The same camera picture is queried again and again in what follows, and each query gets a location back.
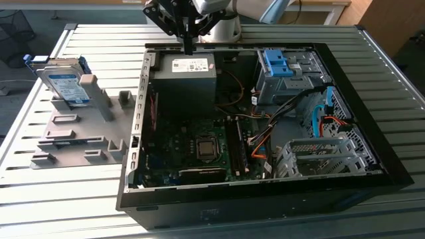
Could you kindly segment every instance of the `power supply label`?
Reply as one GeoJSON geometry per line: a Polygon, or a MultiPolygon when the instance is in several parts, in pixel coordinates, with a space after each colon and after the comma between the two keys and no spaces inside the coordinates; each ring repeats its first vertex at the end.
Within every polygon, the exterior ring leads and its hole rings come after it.
{"type": "Polygon", "coordinates": [[[73,74],[48,75],[50,82],[64,100],[73,106],[89,102],[88,95],[78,85],[78,78],[73,74]]]}
{"type": "Polygon", "coordinates": [[[195,72],[209,70],[206,58],[174,59],[171,64],[171,72],[195,72]]]}

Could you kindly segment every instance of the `wire bundle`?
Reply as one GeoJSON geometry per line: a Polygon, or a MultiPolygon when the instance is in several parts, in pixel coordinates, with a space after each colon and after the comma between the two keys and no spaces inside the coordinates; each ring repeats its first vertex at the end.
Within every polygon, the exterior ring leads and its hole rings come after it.
{"type": "Polygon", "coordinates": [[[251,144],[253,142],[258,141],[262,137],[261,142],[255,146],[254,150],[251,151],[250,156],[254,158],[263,158],[266,159],[265,155],[257,154],[257,151],[262,144],[265,144],[266,140],[270,138],[273,127],[277,124],[277,119],[283,116],[286,113],[289,113],[297,106],[298,102],[301,101],[303,96],[307,96],[311,93],[322,92],[325,90],[323,87],[315,87],[314,89],[309,89],[302,91],[298,95],[291,97],[275,110],[275,112],[271,114],[267,122],[266,122],[266,128],[257,134],[253,138],[249,139],[247,143],[251,144]]]}

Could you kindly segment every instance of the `black cable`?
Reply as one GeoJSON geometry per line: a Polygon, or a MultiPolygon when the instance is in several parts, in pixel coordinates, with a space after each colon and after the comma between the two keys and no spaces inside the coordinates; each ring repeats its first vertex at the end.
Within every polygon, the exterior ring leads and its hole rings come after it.
{"type": "Polygon", "coordinates": [[[297,23],[297,20],[298,20],[299,15],[301,15],[301,10],[302,10],[302,0],[298,0],[298,2],[299,2],[299,4],[298,4],[299,9],[298,9],[297,17],[293,21],[287,22],[286,24],[295,24],[297,23]]]}
{"type": "Polygon", "coordinates": [[[287,112],[290,112],[298,102],[301,101],[302,97],[303,96],[307,96],[309,94],[311,93],[317,93],[317,92],[323,92],[326,90],[326,86],[318,86],[318,87],[314,87],[313,89],[307,89],[307,90],[303,90],[299,94],[297,94],[294,97],[291,97],[275,110],[275,112],[271,114],[270,116],[270,119],[267,120],[267,123],[266,123],[266,128],[257,134],[257,136],[253,137],[251,140],[257,140],[258,137],[261,137],[261,135],[265,135],[265,133],[269,131],[269,130],[273,130],[273,127],[277,123],[277,121],[274,120],[277,117],[279,116],[283,116],[287,112]]]}

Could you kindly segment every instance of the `gray floor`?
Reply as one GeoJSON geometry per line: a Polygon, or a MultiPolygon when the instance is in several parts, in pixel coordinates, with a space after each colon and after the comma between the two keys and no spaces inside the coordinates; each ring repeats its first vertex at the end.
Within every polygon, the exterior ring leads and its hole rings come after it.
{"type": "MultiPolygon", "coordinates": [[[[58,11],[58,19],[50,20],[52,11],[24,11],[29,24],[37,37],[29,46],[36,55],[48,55],[54,47],[62,28],[68,23],[80,24],[145,24],[145,17],[138,10],[106,10],[106,11],[58,11]]],[[[405,74],[425,94],[425,46],[407,42],[399,54],[394,58],[397,64],[407,65],[405,74]]],[[[26,68],[9,69],[0,62],[0,87],[5,86],[10,92],[8,96],[0,96],[0,143],[8,132],[14,117],[26,98],[32,82],[2,82],[9,80],[34,80],[36,77],[26,68]]]]}

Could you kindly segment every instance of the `slotted metal worktable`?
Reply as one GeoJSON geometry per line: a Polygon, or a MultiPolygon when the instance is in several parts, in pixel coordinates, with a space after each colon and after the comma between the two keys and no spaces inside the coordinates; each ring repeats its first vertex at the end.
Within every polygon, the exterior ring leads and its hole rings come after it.
{"type": "MultiPolygon", "coordinates": [[[[52,110],[38,80],[0,148],[0,238],[425,238],[425,100],[367,34],[354,27],[245,25],[242,39],[329,44],[415,183],[338,214],[147,233],[114,210],[121,165],[29,169],[52,110]]],[[[175,40],[154,26],[78,25],[64,31],[52,57],[82,54],[108,95],[122,88],[136,95],[147,42],[175,40]]]]}

